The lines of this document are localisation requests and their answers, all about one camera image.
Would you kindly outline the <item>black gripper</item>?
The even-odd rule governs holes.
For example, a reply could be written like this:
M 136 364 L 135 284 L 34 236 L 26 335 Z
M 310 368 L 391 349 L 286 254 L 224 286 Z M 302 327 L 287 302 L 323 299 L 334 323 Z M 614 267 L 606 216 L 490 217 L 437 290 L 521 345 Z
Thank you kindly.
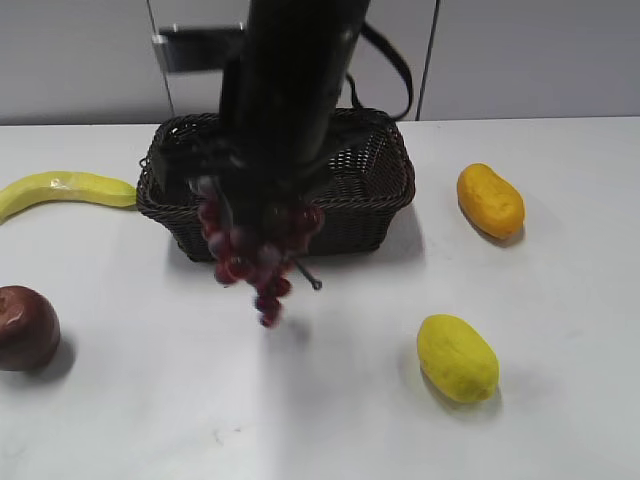
M 260 205 L 308 196 L 326 182 L 329 159 L 324 148 L 309 162 L 262 148 L 244 151 L 213 130 L 174 130 L 151 146 L 153 177 L 163 193 L 191 187 L 197 196 L 218 199 L 235 220 L 259 218 Z

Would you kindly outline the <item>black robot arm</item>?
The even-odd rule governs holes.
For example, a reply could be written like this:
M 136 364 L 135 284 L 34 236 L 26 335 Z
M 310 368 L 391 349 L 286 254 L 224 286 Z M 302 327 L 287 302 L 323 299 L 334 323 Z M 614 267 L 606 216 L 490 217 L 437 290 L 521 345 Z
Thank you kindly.
M 241 26 L 161 28 L 162 70 L 220 70 L 218 125 L 161 148 L 152 162 L 162 190 L 210 176 L 228 209 L 312 189 L 346 141 L 331 127 L 364 24 L 366 1 L 253 1 Z

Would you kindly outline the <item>silver arm base bracket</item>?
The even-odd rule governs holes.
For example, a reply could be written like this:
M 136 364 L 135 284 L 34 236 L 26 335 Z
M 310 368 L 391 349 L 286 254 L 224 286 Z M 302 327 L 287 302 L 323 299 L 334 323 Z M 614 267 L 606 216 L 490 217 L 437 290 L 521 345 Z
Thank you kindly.
M 245 39 L 241 25 L 221 27 L 166 27 L 152 35 L 161 70 L 183 74 L 223 70 L 239 56 Z

